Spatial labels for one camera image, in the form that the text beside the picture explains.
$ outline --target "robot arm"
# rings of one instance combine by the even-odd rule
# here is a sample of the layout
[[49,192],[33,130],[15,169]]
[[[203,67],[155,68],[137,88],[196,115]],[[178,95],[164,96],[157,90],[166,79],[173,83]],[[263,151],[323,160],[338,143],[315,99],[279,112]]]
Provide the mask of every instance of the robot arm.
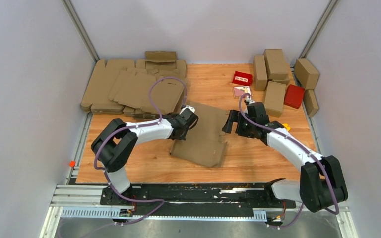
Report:
[[240,112],[236,110],[230,110],[228,120],[223,127],[223,132],[231,133],[233,123],[237,122],[237,135],[260,139],[265,145],[280,152],[301,172],[300,183],[286,179],[273,181],[270,188],[274,199],[288,199],[303,202],[312,212],[317,212],[333,205],[330,190],[324,179],[320,178],[322,172],[317,162],[311,157],[311,155],[314,155],[324,165],[337,201],[347,200],[348,192],[341,165],[337,158],[334,156],[325,157],[300,143],[308,152],[304,151],[288,139],[288,137],[295,138],[280,123],[269,121],[263,103],[255,102],[251,99],[246,99],[245,102],[247,108],[244,113],[250,120],[279,131],[285,136],[248,123]]
[[114,131],[129,127],[115,135],[120,139],[116,143],[113,138],[102,149],[99,161],[105,167],[110,181],[115,189],[122,193],[129,188],[130,182],[125,171],[125,164],[136,145],[156,139],[185,140],[186,133],[198,122],[195,108],[186,105],[179,114],[163,115],[160,123],[154,121],[129,123],[120,118],[112,120],[101,134],[91,144],[91,149],[97,153],[103,141]]

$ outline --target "small red object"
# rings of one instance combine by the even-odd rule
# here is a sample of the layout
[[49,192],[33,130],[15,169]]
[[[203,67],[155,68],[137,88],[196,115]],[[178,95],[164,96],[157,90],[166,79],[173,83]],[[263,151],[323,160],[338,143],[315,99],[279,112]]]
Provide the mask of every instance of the small red object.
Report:
[[250,86],[252,83],[252,75],[235,71],[232,82],[243,86]]
[[305,89],[290,84],[285,93],[284,104],[298,109],[302,105]]

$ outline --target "wooden work surface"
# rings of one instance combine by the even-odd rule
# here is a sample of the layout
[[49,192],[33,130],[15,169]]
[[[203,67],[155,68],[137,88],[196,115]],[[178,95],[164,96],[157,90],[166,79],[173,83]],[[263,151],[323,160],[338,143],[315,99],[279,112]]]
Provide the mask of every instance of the wooden work surface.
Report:
[[[236,85],[231,83],[235,71],[253,74],[251,64],[189,64],[188,100],[226,110],[238,110],[239,99],[235,99],[232,92]],[[290,68],[289,76],[294,84]],[[252,98],[262,101],[264,92],[251,90]],[[93,116],[77,183],[107,182],[102,171],[93,168],[94,153],[90,146],[107,124],[119,117],[123,121],[134,122],[131,117],[124,115]],[[312,149],[315,148],[303,107],[294,109],[284,105],[282,116],[270,117],[270,120],[289,124],[290,133],[296,139]],[[127,162],[127,176],[132,183],[265,182],[277,178],[300,179],[300,172],[288,160],[261,141],[236,134],[226,134],[226,141],[228,146],[225,158],[218,168],[206,168],[170,156],[172,140],[140,144],[134,148]]]

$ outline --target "yellow object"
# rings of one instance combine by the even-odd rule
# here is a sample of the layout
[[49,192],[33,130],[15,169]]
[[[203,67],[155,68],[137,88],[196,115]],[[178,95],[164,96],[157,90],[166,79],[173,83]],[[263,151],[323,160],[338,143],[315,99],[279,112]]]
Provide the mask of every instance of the yellow object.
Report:
[[291,127],[287,124],[287,123],[284,123],[282,124],[283,127],[287,130],[287,131],[290,131]]

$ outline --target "gray floor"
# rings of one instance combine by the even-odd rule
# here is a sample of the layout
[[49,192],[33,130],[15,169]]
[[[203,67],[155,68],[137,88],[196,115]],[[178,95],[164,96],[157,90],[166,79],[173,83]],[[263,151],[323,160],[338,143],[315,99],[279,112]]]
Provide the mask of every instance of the gray floor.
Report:
[[[290,222],[294,212],[286,212]],[[113,223],[108,219],[69,218],[60,225],[60,237],[79,238],[102,225]],[[144,220],[121,226],[109,226],[92,233],[89,238],[340,238],[336,217],[327,212],[304,212],[290,228],[274,230],[258,222],[220,221],[163,221]]]

